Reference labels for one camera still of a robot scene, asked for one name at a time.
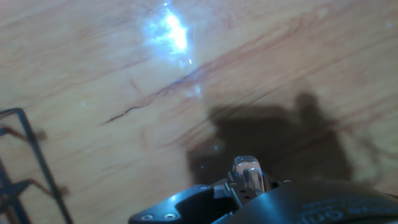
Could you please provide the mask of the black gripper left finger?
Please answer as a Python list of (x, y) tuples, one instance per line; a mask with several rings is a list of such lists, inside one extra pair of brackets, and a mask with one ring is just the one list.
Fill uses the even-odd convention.
[(138, 212), (129, 224), (223, 224), (242, 207), (244, 186), (224, 179), (215, 185), (194, 185)]

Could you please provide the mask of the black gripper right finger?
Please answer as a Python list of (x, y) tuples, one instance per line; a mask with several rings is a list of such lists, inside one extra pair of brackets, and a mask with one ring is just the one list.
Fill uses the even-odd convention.
[(264, 179), (265, 190), (273, 190), (273, 189), (283, 186), (284, 184), (292, 183), (291, 180), (279, 180), (276, 177), (269, 177), (266, 175), (263, 176), (263, 179)]

